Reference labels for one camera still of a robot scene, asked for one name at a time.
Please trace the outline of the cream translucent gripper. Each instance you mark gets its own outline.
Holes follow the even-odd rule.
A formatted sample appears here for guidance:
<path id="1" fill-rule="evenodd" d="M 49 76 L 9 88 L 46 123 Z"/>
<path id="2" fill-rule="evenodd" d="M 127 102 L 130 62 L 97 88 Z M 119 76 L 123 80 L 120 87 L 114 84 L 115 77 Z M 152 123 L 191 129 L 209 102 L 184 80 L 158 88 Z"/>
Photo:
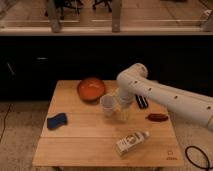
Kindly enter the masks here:
<path id="1" fill-rule="evenodd" d="M 129 109 L 122 107 L 117 97 L 115 97 L 114 100 L 115 100 L 114 114 L 116 119 L 119 122 L 126 122 L 129 119 Z"/>

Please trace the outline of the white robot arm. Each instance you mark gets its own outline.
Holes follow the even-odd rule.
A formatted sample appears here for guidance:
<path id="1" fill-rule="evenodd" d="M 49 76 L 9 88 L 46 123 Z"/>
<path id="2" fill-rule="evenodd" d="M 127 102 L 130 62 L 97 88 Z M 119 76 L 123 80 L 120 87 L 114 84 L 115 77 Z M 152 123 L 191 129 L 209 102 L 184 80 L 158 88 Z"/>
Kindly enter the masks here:
<path id="1" fill-rule="evenodd" d="M 117 75 L 117 99 L 123 108 L 132 104 L 135 95 L 144 96 L 213 132 L 213 97 L 153 82 L 147 76 L 148 70 L 142 63 Z"/>

